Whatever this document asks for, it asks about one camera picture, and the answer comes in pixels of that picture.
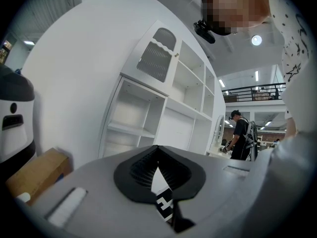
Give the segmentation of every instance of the man in black shirt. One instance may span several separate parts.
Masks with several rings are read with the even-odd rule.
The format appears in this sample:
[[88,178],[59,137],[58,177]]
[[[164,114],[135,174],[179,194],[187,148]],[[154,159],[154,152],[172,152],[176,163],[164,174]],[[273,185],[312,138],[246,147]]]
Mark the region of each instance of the man in black shirt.
[[234,160],[245,161],[250,153],[250,149],[245,149],[246,138],[244,136],[247,134],[249,121],[242,117],[239,110],[232,111],[231,119],[234,120],[237,123],[237,125],[233,132],[234,137],[230,145],[225,149],[225,151],[230,150],[234,146],[231,158]]

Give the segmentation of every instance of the gray surface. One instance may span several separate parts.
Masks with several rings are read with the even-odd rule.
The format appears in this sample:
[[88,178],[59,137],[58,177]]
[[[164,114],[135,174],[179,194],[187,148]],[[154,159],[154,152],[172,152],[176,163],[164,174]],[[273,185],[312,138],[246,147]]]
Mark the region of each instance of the gray surface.
[[270,149],[260,152],[244,183],[226,203],[179,237],[265,237],[310,185],[317,166],[316,136],[298,134],[284,139],[272,154]]
[[85,238],[165,237],[174,234],[155,205],[130,201],[115,186],[113,172],[122,161],[149,147],[90,162],[48,189],[33,205],[45,216],[74,187],[88,190],[65,230]]
[[[179,202],[183,217],[196,224],[179,234],[162,221],[155,206],[128,200],[113,182],[118,163],[147,147],[81,167],[46,191],[33,209],[44,216],[67,192],[80,186],[88,195],[66,226],[79,237],[263,237],[285,219],[308,188],[317,166],[316,136],[285,139],[273,151],[260,152],[253,163],[167,147],[201,165],[207,174],[197,196]],[[224,171],[227,166],[251,170],[243,178]]]
[[194,223],[198,223],[212,214],[242,185],[245,178],[223,170],[225,167],[230,166],[249,171],[254,164],[247,161],[212,158],[199,154],[193,155],[177,148],[167,148],[196,162],[206,172],[206,182],[195,198],[179,202],[182,216],[192,220]]

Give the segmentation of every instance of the cardboard box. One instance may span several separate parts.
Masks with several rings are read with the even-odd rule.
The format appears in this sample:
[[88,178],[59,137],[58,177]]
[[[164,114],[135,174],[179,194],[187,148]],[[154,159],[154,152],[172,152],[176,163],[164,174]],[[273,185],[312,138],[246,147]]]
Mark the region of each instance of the cardboard box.
[[30,198],[27,204],[32,205],[43,191],[70,172],[69,158],[52,148],[24,165],[5,184],[13,197]]

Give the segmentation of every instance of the curved white wall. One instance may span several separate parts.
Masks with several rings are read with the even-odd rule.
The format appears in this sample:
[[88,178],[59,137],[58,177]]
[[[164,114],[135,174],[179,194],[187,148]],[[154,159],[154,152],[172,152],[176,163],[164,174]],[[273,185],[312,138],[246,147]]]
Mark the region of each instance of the curved white wall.
[[[23,68],[36,91],[38,152],[60,149],[73,156],[74,168],[98,157],[109,96],[126,59],[156,20],[177,31],[211,68],[195,37],[156,0],[87,0],[48,29]],[[216,121],[225,113],[217,83],[214,102]]]

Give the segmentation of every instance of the white ceiling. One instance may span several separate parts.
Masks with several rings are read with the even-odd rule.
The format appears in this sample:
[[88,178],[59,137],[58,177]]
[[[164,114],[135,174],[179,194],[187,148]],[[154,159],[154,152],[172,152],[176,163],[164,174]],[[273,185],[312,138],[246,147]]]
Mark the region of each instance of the white ceiling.
[[[235,128],[236,123],[233,120],[229,120],[229,116],[231,112],[226,112],[225,119]],[[241,113],[243,117],[250,120],[250,113],[244,112]],[[268,121],[272,121],[268,126],[265,126]],[[261,127],[265,127],[265,130],[281,130],[284,131],[286,129],[286,120],[284,112],[259,112],[255,113],[255,123],[258,127],[258,130]]]
[[[256,81],[255,72],[259,72],[259,80]],[[225,87],[221,87],[222,90],[247,87],[253,85],[270,84],[272,80],[272,72],[275,72],[275,66],[266,66],[262,68],[255,68],[235,72],[225,76],[218,77],[221,79]]]
[[[217,76],[281,63],[284,39],[270,19],[265,24],[245,29],[236,35],[214,34],[216,43],[209,44],[193,30],[193,23],[201,19],[201,0],[158,1],[178,16],[197,38]],[[257,47],[251,44],[255,34],[263,39]]]

